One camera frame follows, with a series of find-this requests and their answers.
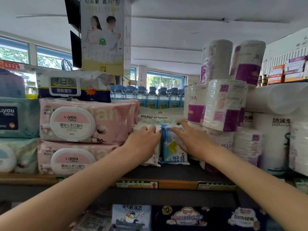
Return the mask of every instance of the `white ceiling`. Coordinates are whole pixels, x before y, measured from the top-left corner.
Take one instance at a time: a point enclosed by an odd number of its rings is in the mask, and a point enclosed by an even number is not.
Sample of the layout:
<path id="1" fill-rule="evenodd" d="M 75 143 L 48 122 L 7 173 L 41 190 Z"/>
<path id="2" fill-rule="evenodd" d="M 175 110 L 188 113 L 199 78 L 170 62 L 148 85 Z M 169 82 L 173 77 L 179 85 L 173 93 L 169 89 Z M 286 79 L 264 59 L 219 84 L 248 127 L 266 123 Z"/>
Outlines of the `white ceiling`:
<path id="1" fill-rule="evenodd" d="M 132 64 L 175 73 L 199 74 L 202 47 L 211 40 L 268 44 L 308 26 L 308 0 L 132 2 Z M 64 0 L 0 0 L 0 31 L 70 49 L 67 18 L 16 18 L 26 14 L 65 15 Z"/>

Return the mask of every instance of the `yellow bottle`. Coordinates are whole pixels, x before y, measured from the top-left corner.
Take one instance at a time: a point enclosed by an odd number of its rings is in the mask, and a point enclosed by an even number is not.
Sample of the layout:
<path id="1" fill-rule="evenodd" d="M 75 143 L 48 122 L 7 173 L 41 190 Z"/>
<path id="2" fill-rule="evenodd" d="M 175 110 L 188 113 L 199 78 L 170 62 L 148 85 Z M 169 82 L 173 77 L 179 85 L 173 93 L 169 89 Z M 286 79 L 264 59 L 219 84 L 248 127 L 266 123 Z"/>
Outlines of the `yellow bottle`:
<path id="1" fill-rule="evenodd" d="M 38 88 L 35 86 L 35 82 L 27 81 L 26 87 L 26 98 L 27 99 L 36 99 L 39 95 Z"/>

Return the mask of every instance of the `hand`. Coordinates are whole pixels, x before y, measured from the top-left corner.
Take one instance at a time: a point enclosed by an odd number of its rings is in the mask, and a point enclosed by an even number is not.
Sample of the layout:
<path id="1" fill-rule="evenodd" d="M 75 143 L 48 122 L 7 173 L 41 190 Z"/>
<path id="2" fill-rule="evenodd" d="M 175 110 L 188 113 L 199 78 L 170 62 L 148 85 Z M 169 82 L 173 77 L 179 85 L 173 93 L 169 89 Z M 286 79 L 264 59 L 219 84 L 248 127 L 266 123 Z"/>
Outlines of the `hand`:
<path id="1" fill-rule="evenodd" d="M 122 146 L 128 151 L 133 151 L 138 165 L 146 162 L 154 154 L 154 149 L 160 141 L 161 133 L 155 133 L 156 127 L 142 127 L 139 131 L 132 132 Z"/>
<path id="2" fill-rule="evenodd" d="M 183 126 L 184 131 L 177 127 L 173 127 L 171 131 L 183 142 L 179 143 L 180 148 L 198 160 L 210 163 L 220 146 L 214 143 L 205 131 L 190 127 L 186 120 L 179 120 L 178 124 Z"/>

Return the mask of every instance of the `barcode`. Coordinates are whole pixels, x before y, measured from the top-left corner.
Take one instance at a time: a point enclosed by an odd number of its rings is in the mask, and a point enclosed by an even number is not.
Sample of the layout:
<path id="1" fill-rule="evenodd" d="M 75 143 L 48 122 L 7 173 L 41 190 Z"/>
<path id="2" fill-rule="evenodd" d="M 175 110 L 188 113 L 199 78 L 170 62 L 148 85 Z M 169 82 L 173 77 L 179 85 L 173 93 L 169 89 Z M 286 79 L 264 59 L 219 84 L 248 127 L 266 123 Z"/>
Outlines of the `barcode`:
<path id="1" fill-rule="evenodd" d="M 224 119 L 224 112 L 215 112 L 214 114 L 214 121 L 219 121 L 222 122 L 222 120 Z"/>

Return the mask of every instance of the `pink wet wipes package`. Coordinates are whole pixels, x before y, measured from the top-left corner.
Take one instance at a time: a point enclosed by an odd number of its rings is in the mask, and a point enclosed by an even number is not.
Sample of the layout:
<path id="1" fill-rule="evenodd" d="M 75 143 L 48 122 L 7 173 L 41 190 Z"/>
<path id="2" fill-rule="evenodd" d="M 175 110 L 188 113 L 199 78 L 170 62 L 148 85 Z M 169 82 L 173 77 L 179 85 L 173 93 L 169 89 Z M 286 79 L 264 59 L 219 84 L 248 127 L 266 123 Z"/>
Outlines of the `pink wet wipes package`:
<path id="1" fill-rule="evenodd" d="M 59 142 L 123 144 L 134 103 L 79 103 L 40 99 L 40 137 Z"/>
<path id="2" fill-rule="evenodd" d="M 73 98 L 71 100 L 72 102 L 80 102 L 80 103 L 89 103 L 87 101 L 80 101 L 78 99 Z M 110 103 L 101 103 L 97 101 L 90 101 L 90 103 L 95 103 L 95 104 L 110 104 Z M 128 99 L 128 100 L 111 100 L 111 103 L 114 104 L 131 104 L 131 107 L 129 109 L 129 117 L 127 118 L 127 128 L 128 128 L 128 133 L 130 134 L 133 132 L 133 126 L 138 123 L 137 117 L 139 114 L 139 105 L 140 102 L 135 99 Z"/>
<path id="3" fill-rule="evenodd" d="M 118 145 L 106 145 L 96 143 L 70 143 L 70 142 L 50 142 L 40 140 L 38 142 L 38 169 L 40 174 L 55 174 L 51 169 L 52 155 L 62 148 L 79 148 L 89 151 L 96 160 L 102 159 Z"/>

